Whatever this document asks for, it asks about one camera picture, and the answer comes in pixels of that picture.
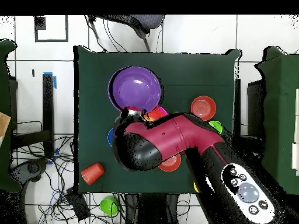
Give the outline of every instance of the pink object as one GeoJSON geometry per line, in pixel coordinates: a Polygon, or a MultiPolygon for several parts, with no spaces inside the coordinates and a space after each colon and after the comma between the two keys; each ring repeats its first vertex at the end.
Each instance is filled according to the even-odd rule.
{"type": "Polygon", "coordinates": [[[141,122],[134,122],[126,128],[125,133],[128,132],[138,133],[155,145],[163,161],[187,148],[197,147],[199,153],[203,153],[217,142],[224,142],[217,133],[194,124],[183,115],[151,129],[147,129],[141,122]]]}

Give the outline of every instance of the yellow object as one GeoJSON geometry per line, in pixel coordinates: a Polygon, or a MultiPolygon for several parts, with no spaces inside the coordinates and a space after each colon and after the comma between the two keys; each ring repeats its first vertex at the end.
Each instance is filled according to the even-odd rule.
{"type": "Polygon", "coordinates": [[[144,118],[145,118],[147,121],[155,121],[154,118],[152,118],[152,117],[147,117],[146,115],[144,116],[144,118]]]}
{"type": "Polygon", "coordinates": [[[198,191],[198,189],[197,189],[197,187],[195,185],[195,182],[193,182],[193,186],[194,186],[194,189],[196,190],[196,192],[199,193],[199,191],[198,191]]]}

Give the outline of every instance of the orange cup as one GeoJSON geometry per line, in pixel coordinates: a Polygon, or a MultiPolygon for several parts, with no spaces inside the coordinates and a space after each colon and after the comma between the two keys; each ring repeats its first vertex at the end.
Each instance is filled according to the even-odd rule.
{"type": "Polygon", "coordinates": [[[88,167],[87,169],[84,169],[81,172],[81,176],[87,184],[91,185],[103,173],[104,173],[103,167],[99,163],[95,163],[95,164],[91,165],[90,167],[88,167]]]}

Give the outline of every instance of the purple bowl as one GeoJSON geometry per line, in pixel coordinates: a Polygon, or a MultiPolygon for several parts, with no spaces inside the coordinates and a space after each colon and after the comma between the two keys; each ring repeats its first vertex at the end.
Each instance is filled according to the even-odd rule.
{"type": "Polygon", "coordinates": [[[149,113],[161,99],[161,84],[149,69],[131,66],[114,73],[108,84],[108,96],[120,111],[130,106],[149,113]]]}

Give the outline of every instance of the green tablecloth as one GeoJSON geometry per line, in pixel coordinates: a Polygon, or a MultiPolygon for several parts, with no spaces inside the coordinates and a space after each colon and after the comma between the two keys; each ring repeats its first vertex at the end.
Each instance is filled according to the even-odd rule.
{"type": "MultiPolygon", "coordinates": [[[[9,93],[8,69],[6,57],[16,48],[10,40],[0,40],[0,112],[11,116],[11,97],[9,93]]],[[[18,192],[20,184],[8,174],[11,164],[11,122],[8,125],[3,143],[0,147],[0,189],[18,192]]]]}
{"type": "Polygon", "coordinates": [[[217,105],[215,120],[232,130],[234,63],[238,50],[220,54],[95,53],[77,47],[79,59],[79,192],[195,193],[186,158],[173,172],[159,168],[126,171],[116,163],[107,134],[120,112],[113,107],[107,85],[111,76],[127,66],[155,72],[164,87],[160,104],[168,113],[190,111],[194,98],[210,96],[217,105]],[[87,185],[81,171],[100,163],[105,173],[87,185]]]}
{"type": "Polygon", "coordinates": [[[266,146],[262,164],[287,193],[299,195],[299,176],[291,168],[299,55],[283,54],[270,47],[257,67],[264,76],[267,92],[263,104],[266,146]]]}

